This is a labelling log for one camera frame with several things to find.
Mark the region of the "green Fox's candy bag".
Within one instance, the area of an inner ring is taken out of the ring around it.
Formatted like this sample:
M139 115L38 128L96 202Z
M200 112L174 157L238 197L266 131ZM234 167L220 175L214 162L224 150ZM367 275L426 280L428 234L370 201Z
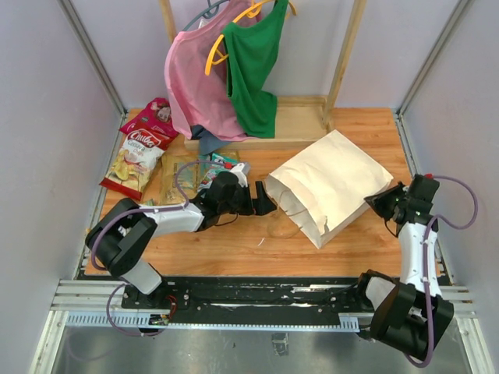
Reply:
M239 152L238 151L221 151L220 153L209 153L208 155L200 155L200 161L210 161L210 164L198 164L198 179L197 191L207 189L212 180L221 172L227 171L224 167L225 163L238 164Z

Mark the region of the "beige paper bag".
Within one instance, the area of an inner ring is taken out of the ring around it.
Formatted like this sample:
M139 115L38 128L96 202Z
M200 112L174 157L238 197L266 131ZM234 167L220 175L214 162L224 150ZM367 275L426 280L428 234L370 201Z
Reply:
M393 176L334 130L272 171L266 193L321 249L367 209L366 197L388 189Z

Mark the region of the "teal chips snack bag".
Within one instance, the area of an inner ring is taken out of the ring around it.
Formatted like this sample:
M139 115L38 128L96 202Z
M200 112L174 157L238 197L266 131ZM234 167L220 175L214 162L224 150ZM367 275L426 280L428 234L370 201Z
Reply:
M174 155L164 153L161 157L161 189L159 203L161 205L175 205L185 201L176 187L175 178L181 167L189 162L197 161L199 156L195 154ZM192 199L197 194L198 164L184 169L178 177L178 185Z

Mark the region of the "red Chulpi snack bag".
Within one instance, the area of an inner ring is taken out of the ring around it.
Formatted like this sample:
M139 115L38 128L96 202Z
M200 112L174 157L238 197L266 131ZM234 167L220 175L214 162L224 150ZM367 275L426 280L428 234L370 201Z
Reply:
M126 135L100 185L140 201L157 162L172 140L145 125L136 125Z

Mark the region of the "pink REAL snack bag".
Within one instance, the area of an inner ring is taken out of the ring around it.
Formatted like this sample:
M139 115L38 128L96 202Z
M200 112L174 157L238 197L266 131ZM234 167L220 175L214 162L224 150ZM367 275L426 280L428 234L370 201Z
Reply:
M120 132L128 134L137 125L144 125L147 129L169 139L175 139L178 132L172 124L172 110L170 103L166 98L156 97L146 105L137 115L133 115Z

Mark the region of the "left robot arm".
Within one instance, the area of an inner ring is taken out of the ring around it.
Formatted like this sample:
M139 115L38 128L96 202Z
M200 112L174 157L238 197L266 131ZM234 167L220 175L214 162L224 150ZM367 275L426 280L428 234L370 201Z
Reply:
M120 200L87 234L85 245L114 278L128 283L140 308L152 309L174 301L177 293L152 265L142 259L151 239L178 232L201 232L219 224L224 214L265 216L277 209L261 181L253 198L244 176L223 171L186 205L141 206Z

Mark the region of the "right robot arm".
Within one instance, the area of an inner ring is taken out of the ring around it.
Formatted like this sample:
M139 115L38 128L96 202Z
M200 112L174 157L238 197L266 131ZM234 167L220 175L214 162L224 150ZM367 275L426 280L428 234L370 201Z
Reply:
M440 183L416 175L365 201L385 223L396 224L402 251L401 275L394 279L374 270L362 273L353 292L355 306L374 310L370 336L400 352L414 365L429 363L454 315L437 281L435 244L438 222L431 214Z

